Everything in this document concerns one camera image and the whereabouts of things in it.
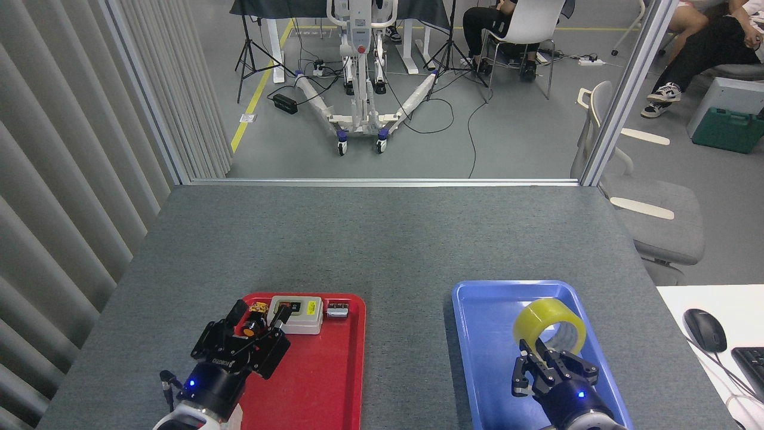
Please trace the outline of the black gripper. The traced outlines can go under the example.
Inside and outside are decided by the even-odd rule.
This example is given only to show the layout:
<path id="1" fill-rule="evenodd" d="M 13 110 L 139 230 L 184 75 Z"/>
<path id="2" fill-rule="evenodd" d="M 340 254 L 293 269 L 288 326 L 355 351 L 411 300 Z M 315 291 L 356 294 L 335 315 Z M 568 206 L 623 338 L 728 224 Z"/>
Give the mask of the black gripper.
<path id="1" fill-rule="evenodd" d="M 234 336 L 235 327 L 248 310 L 243 300 L 237 300 L 225 318 L 210 321 L 202 330 L 191 351 L 197 361 L 183 383 L 181 400 L 200 409 L 207 409 L 221 421 L 230 418 L 245 388 L 251 371 L 270 379 L 289 349 L 283 326 L 292 315 L 290 305 L 280 305 L 271 322 L 267 321 L 268 304 L 253 304 L 243 323 L 241 334 L 247 340 L 242 354 L 223 357 L 212 354 Z"/>
<path id="2" fill-rule="evenodd" d="M 512 373 L 513 397 L 540 397 L 543 412 L 556 429 L 613 428 L 611 411 L 591 386 L 565 382 L 552 388 L 553 372 L 524 339 L 519 340 L 519 351 Z M 599 381 L 598 367 L 565 349 L 552 349 L 551 367 L 566 379 L 580 377 L 592 386 Z"/>

